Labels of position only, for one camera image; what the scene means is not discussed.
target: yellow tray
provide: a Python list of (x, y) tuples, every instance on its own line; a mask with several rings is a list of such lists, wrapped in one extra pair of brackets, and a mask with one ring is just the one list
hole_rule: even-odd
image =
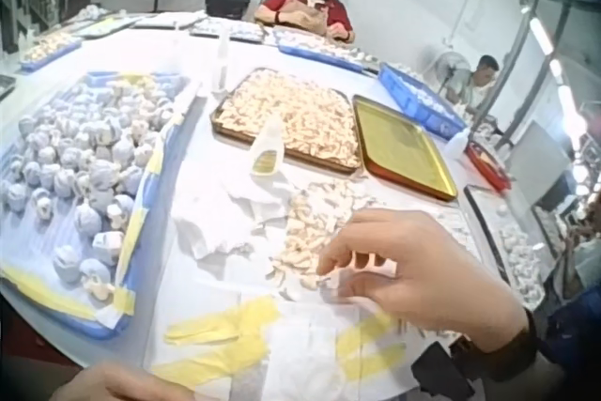
[(367, 170), (443, 201), (457, 187), (432, 139), (400, 113), (362, 96), (353, 98)]

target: red tray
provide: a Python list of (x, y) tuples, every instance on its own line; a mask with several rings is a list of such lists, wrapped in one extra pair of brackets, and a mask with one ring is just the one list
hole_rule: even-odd
[(466, 153), (476, 169), (495, 190), (502, 192), (511, 189), (511, 180), (507, 173), (486, 149), (477, 143), (470, 143)]

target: red shirt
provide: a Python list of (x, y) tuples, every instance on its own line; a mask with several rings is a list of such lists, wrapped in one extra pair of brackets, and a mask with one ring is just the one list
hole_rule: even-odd
[[(279, 11), (284, 6), (286, 0), (265, 0), (263, 5), (271, 11)], [(303, 4), (308, 4), (307, 0), (299, 0)], [(316, 3), (316, 9), (328, 9), (328, 26), (334, 23), (341, 23), (347, 31), (352, 31), (353, 27), (348, 18), (347, 9), (338, 0), (325, 0), (324, 3)]]

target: black wristband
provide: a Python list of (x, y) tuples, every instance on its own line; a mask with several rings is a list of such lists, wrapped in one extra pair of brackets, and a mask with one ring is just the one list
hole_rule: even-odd
[(526, 371), (538, 353), (536, 325), (532, 313), (526, 310), (528, 330), (520, 332), (501, 349), (484, 353), (471, 342), (452, 347), (451, 354), (461, 372), (468, 378), (488, 377), (504, 382)]

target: plastic bottle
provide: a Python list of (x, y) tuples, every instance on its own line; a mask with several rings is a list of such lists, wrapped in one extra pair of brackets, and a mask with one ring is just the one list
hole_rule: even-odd
[(444, 148), (444, 153), (447, 157), (454, 160), (461, 158), (461, 155), (465, 152), (470, 142), (470, 132), (470, 128), (466, 128), (447, 143), (447, 146)]
[(227, 79), (227, 60), (229, 57), (229, 27), (224, 25), (219, 35), (219, 48), (217, 51), (217, 61), (213, 69), (213, 93), (223, 93), (225, 91), (225, 81)]
[(19, 33), (19, 39), (17, 41), (17, 44), (19, 46), (19, 54), (21, 55), (21, 58), (23, 58), (25, 52), (27, 52), (27, 38), (25, 37), (23, 32)]
[(272, 176), (284, 161), (282, 119), (278, 114), (269, 117), (251, 146), (251, 174)]

